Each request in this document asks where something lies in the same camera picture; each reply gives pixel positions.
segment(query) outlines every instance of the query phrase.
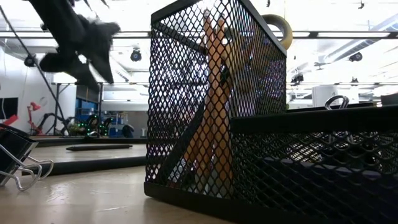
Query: ceiling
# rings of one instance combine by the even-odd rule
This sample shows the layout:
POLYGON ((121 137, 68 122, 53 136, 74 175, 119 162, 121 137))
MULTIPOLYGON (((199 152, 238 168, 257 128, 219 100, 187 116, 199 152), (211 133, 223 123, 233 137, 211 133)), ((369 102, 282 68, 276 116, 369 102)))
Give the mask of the ceiling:
MULTIPOLYGON (((174 1, 108 1, 110 9, 103 6, 100 0, 89 2, 102 20, 118 22, 122 31, 148 32, 150 15, 174 1)), ((278 14, 285 17, 293 30, 297 31, 382 31, 388 27, 390 30, 398 29, 398 26, 395 26, 395 23, 398 23, 398 0, 363 0, 362 9, 358 9, 361 6, 360 0, 271 0, 270 7, 266 6, 266 0, 251 2, 260 14, 278 14)), ((40 31, 40 18, 28 2, 0 0, 0 4, 18 31, 40 31)), ((91 12, 83 1, 76 3, 75 10, 86 17, 95 17, 95 13, 91 12)), ((0 19, 0 30, 6 29, 4 20, 0 19)), ((294 75, 302 73, 305 82, 315 83, 350 82, 353 77, 361 83, 398 82, 398 39, 380 40, 371 45, 366 45, 366 41, 368 40, 295 39, 288 50, 287 78, 290 81, 294 75), (337 56, 344 56, 345 52, 357 45, 366 46, 360 49, 362 61, 347 60, 348 56, 357 51, 352 54, 349 52, 350 55, 341 60, 335 60, 337 56), (314 66, 315 62, 331 64, 324 65, 323 69, 319 70, 319 67, 314 66)), ((51 39, 25 39, 24 42, 36 53, 44 53, 56 46, 56 42, 51 39)), ((7 49, 9 52, 23 54, 22 49, 13 45, 10 40, 7 41, 7 49)), ((149 55, 149 39, 118 39, 114 41, 111 51, 111 57, 117 62, 115 66, 120 65, 116 70, 128 73, 132 82, 148 82, 149 55), (139 46, 141 49, 140 62, 130 60, 133 46, 139 46)), ((295 91, 308 91, 308 87, 295 88, 295 91)))

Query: metal handle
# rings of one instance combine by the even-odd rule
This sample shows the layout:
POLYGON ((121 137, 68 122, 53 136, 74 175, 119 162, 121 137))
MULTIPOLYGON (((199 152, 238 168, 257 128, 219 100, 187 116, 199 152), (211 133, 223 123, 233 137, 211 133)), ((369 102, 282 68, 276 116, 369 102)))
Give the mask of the metal handle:
POLYGON ((12 153, 10 153, 1 144, 0 144, 0 149, 3 150, 4 153, 7 154, 7 156, 9 156, 12 160, 14 160, 17 163, 16 169, 22 170, 24 172, 28 172, 33 178, 33 180, 27 186, 23 187, 21 185, 21 182, 20 182, 20 180, 19 180, 19 178, 17 176, 15 176, 13 174, 9 174, 7 172, 0 171, 1 175, 5 175, 6 177, 10 177, 10 178, 15 180, 18 190, 20 190, 20 191, 27 190, 27 189, 31 188, 34 184, 36 184, 37 181, 39 181, 40 176, 42 175, 42 166, 40 164, 25 165, 22 161, 20 161, 18 158, 16 158, 12 153), (36 175, 31 170, 32 168, 37 168, 37 174, 36 175))
POLYGON ((331 103, 338 99, 343 99, 343 102, 341 103, 339 109, 347 108, 349 103, 349 98, 343 95, 332 96, 331 98, 329 98, 329 100, 326 100, 325 108, 328 110, 332 110, 332 108, 330 107, 331 103))
MULTIPOLYGON (((343 99, 343 102, 341 103, 339 109, 345 109, 345 108, 347 108, 348 103, 349 103, 349 98, 348 98, 347 96, 343 96, 343 95, 332 96, 331 98, 329 98, 328 100, 326 100, 325 108, 326 108, 327 110, 332 110, 332 108, 330 107, 331 103, 334 102, 335 100, 338 100, 338 99, 343 99)), ((347 131, 345 131, 345 134, 346 134, 346 136, 347 136, 347 141, 348 141, 350 144, 355 144, 353 136, 350 135, 347 131)), ((330 142, 330 143, 332 143, 334 139, 335 139, 334 136, 332 136, 332 135, 329 136, 329 142, 330 142)))
POLYGON ((47 171, 47 173, 45 173, 42 177, 40 177, 39 178, 39 180, 43 180, 44 178, 46 178, 46 177, 48 177, 50 174, 51 174, 51 171, 52 171, 52 169, 54 168, 54 161, 52 161, 52 160, 42 160, 42 161, 38 161, 37 159, 35 159, 35 158, 33 158, 33 157, 30 157, 30 156, 27 156, 27 158, 29 159, 29 160, 31 160, 31 161, 33 161, 33 162, 35 162, 35 163, 37 163, 37 164, 50 164, 50 168, 49 168, 49 170, 47 171))

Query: black mesh pencil holder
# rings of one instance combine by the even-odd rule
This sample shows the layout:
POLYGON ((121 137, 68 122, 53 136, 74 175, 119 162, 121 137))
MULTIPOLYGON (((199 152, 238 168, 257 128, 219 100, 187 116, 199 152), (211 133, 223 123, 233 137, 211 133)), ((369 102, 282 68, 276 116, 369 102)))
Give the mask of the black mesh pencil holder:
POLYGON ((387 106, 233 119, 234 196, 343 222, 398 222, 397 114, 387 106))
POLYGON ((206 2, 152 15, 146 182, 231 199, 229 121, 285 113, 286 52, 249 1, 206 2))

